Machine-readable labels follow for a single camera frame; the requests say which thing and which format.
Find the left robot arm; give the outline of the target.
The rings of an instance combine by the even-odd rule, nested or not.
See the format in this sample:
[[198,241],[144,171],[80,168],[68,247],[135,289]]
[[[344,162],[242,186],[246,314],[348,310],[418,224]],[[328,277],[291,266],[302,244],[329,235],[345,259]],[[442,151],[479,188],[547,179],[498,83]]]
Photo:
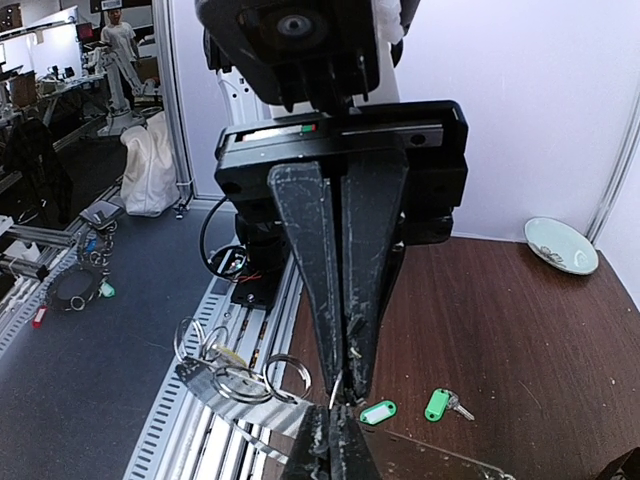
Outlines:
[[409,246],[446,241],[468,175],[452,100],[402,102],[394,70],[415,1],[200,1],[230,124],[215,180],[245,270],[293,260],[324,382],[367,397],[381,321]]

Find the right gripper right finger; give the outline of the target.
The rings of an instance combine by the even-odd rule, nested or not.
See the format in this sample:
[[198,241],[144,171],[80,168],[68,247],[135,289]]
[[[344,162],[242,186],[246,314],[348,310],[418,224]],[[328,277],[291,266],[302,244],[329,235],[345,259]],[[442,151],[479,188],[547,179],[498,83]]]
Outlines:
[[337,405],[330,410],[330,478],[381,478],[362,431],[346,405]]

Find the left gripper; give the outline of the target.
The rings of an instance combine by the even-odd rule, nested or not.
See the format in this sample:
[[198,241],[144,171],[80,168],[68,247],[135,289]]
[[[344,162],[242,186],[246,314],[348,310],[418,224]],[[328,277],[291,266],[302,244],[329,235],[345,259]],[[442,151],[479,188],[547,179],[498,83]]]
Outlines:
[[[447,241],[468,175],[467,138],[468,124],[452,100],[304,113],[221,133],[215,181],[246,222],[281,218],[309,295],[327,392],[345,363],[332,189],[317,162],[301,162],[343,173],[355,153],[341,181],[345,393],[367,395],[401,203],[405,244]],[[394,147],[382,149],[387,140]]]

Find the yellow tagged key bunch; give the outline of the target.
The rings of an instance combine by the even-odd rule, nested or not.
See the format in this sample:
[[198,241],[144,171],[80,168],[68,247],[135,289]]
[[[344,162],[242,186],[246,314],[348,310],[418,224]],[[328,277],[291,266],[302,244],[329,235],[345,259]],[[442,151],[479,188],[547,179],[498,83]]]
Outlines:
[[214,327],[208,333],[200,335],[199,359],[205,367],[216,373],[221,370],[223,375],[229,372],[244,378],[250,377],[247,363],[226,345],[230,338],[226,326]]

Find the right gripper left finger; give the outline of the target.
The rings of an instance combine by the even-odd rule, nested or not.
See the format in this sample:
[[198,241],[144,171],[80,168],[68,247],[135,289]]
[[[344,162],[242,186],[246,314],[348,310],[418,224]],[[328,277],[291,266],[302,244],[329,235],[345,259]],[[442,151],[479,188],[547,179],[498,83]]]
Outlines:
[[302,418],[289,454],[284,480],[321,480],[330,478],[329,410],[312,405]]

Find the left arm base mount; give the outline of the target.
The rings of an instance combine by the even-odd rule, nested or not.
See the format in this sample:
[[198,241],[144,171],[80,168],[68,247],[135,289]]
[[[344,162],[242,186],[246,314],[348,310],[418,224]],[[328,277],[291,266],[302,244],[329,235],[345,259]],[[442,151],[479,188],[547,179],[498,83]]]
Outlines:
[[234,285],[232,302],[269,312],[289,258],[289,246],[280,221],[251,223],[235,215],[236,244],[211,253],[206,249],[209,224],[217,211],[228,202],[223,197],[207,213],[199,233],[198,249],[206,269],[216,278]]

